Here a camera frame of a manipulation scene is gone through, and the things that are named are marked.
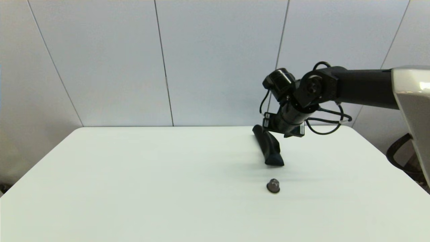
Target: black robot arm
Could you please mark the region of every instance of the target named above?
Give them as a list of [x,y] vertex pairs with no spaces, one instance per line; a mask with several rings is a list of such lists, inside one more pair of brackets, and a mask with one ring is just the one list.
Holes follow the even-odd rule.
[[[319,64],[327,67],[316,69]],[[327,101],[399,109],[393,94],[391,70],[347,70],[319,62],[301,80],[295,80],[284,68],[277,69],[265,78],[263,86],[279,102],[276,114],[264,114],[263,127],[283,133],[284,137],[303,136],[303,122],[321,110],[320,103]],[[350,118],[342,109],[341,113],[329,112]]]

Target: small round object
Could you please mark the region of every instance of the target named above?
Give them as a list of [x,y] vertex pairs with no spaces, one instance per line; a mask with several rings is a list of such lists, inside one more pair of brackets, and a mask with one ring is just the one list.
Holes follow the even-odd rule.
[[279,188],[279,181],[274,178],[270,180],[266,187],[271,193],[278,193],[281,190]]

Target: wall seam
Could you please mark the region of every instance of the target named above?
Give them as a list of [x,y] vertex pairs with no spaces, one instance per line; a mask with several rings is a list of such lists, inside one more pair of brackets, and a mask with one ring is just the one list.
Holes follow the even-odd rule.
[[27,0],[27,3],[28,3],[28,7],[30,8],[31,14],[33,15],[33,19],[34,19],[34,22],[36,23],[36,26],[37,26],[37,29],[38,29],[38,31],[39,31],[39,34],[40,34],[40,36],[42,37],[43,44],[45,45],[45,48],[46,48],[46,50],[47,50],[47,52],[48,52],[48,54],[49,54],[49,57],[51,58],[52,64],[54,65],[55,71],[57,72],[58,78],[60,78],[61,84],[63,85],[64,90],[66,91],[67,97],[69,98],[70,103],[72,104],[72,107],[73,107],[73,109],[75,110],[76,115],[78,116],[79,122],[81,123],[82,127],[84,127],[84,125],[83,125],[83,123],[82,123],[82,120],[81,120],[81,118],[80,118],[80,116],[79,116],[79,114],[78,114],[78,111],[76,110],[76,107],[75,107],[75,105],[73,104],[72,99],[70,98],[69,92],[67,91],[66,86],[64,85],[63,79],[61,78],[61,75],[60,75],[60,73],[58,72],[57,66],[55,65],[54,59],[52,58],[52,55],[51,55],[51,53],[50,53],[50,51],[49,51],[49,49],[48,49],[48,45],[46,44],[45,38],[43,38],[42,31],[40,30],[39,24],[37,23],[36,16],[34,16],[34,12],[33,12],[33,9],[31,8],[30,1],[29,1],[29,0]]

